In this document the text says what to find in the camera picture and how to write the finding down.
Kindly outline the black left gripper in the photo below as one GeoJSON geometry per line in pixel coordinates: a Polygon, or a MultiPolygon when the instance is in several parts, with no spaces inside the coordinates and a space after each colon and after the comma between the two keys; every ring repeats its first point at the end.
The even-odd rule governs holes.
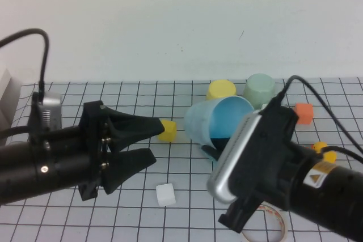
{"type": "Polygon", "coordinates": [[[86,181],[78,185],[84,201],[96,198],[101,185],[107,194],[113,193],[127,179],[157,161],[149,148],[108,153],[106,158],[107,129],[111,151],[121,151],[136,142],[164,132],[159,118],[118,112],[106,108],[100,100],[84,103],[79,128],[84,137],[90,164],[86,181]]]}

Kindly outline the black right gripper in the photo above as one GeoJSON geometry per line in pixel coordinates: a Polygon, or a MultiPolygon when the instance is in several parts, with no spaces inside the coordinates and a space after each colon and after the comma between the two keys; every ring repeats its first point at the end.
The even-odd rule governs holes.
{"type": "Polygon", "coordinates": [[[297,115],[271,102],[260,112],[247,116],[229,138],[212,138],[215,148],[201,149],[218,161],[218,200],[229,204],[219,222],[241,232],[252,214],[266,201],[280,208],[289,206],[288,183],[280,177],[283,165],[293,157],[288,146],[297,115]]]}

